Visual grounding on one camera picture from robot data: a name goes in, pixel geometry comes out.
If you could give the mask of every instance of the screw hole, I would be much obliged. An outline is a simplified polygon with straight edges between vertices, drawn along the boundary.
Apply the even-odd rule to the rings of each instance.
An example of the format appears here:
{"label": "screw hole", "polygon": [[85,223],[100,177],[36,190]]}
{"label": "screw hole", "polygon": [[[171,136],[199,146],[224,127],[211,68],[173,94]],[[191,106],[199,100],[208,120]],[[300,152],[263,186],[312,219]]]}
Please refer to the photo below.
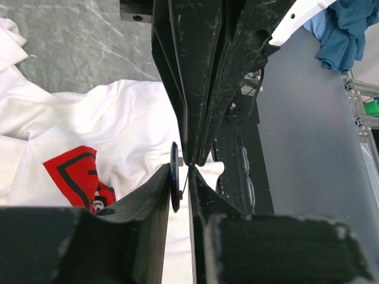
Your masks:
{"label": "screw hole", "polygon": [[135,16],[133,16],[133,20],[140,22],[140,21],[143,21],[143,17],[141,17],[139,15],[135,15]]}
{"label": "screw hole", "polygon": [[112,209],[112,208],[104,208],[103,210],[97,212],[97,215],[99,216],[109,216],[109,215],[113,215],[116,213],[116,210],[115,209]]}

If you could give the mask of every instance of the white plastic part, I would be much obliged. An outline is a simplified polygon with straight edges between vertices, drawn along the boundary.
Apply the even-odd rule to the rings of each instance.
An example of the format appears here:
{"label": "white plastic part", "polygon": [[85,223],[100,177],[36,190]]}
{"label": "white plastic part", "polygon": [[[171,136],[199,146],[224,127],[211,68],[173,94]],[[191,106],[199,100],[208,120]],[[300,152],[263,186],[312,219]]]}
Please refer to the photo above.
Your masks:
{"label": "white plastic part", "polygon": [[336,0],[297,0],[272,33],[269,44],[281,46],[306,21],[317,15]]}

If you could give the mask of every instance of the cable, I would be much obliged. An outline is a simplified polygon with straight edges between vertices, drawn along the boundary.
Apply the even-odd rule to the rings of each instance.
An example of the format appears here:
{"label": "cable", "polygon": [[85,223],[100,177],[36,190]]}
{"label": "cable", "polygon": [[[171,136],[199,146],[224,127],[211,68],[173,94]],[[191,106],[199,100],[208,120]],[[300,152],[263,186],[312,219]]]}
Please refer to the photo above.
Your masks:
{"label": "cable", "polygon": [[250,76],[250,74],[246,74],[246,75],[248,75],[251,79],[254,79],[254,77]]}
{"label": "cable", "polygon": [[181,192],[181,199],[180,200],[182,200],[183,199],[183,193],[184,193],[184,191],[185,191],[185,186],[187,185],[187,180],[188,180],[188,172],[187,172],[187,177],[185,178],[185,183],[184,183],[184,188],[183,188],[183,191]]}
{"label": "cable", "polygon": [[247,116],[245,116],[244,118],[242,118],[242,120],[240,120],[240,121],[234,119],[233,117],[230,117],[229,118],[230,122],[232,122],[234,124],[242,124],[246,120],[248,120],[249,116],[253,112],[253,109],[254,109],[254,106],[255,106],[255,102],[256,102],[256,99],[258,97],[259,91],[261,90],[264,77],[265,77],[265,69],[261,69],[261,78],[259,79],[258,85],[257,85],[257,87],[255,89],[255,95],[254,95],[254,97],[252,98],[252,100],[250,102],[249,112],[248,112]]}

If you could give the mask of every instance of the white fabric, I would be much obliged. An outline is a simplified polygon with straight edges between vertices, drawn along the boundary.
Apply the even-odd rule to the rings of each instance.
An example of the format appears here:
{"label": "white fabric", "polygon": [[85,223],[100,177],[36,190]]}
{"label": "white fabric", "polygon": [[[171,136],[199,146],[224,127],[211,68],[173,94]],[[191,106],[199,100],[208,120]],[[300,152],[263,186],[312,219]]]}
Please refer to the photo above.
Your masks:
{"label": "white fabric", "polygon": [[[161,83],[120,80],[88,93],[48,93],[15,67],[27,58],[17,25],[0,18],[0,205],[71,206],[43,163],[87,146],[99,180],[120,199],[169,162],[179,143],[175,114]],[[180,170],[181,185],[187,174]],[[201,169],[216,187],[222,163]],[[192,283],[188,201],[169,214],[164,283]]]}

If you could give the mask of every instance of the gray panel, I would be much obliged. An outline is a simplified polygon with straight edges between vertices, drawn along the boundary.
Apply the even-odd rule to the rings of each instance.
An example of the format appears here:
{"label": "gray panel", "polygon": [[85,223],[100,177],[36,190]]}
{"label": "gray panel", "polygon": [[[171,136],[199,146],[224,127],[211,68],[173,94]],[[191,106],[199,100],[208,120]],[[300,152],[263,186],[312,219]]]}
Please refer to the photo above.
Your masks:
{"label": "gray panel", "polygon": [[378,277],[378,204],[341,76],[321,68],[318,49],[300,29],[266,67],[259,132],[274,210],[346,221]]}

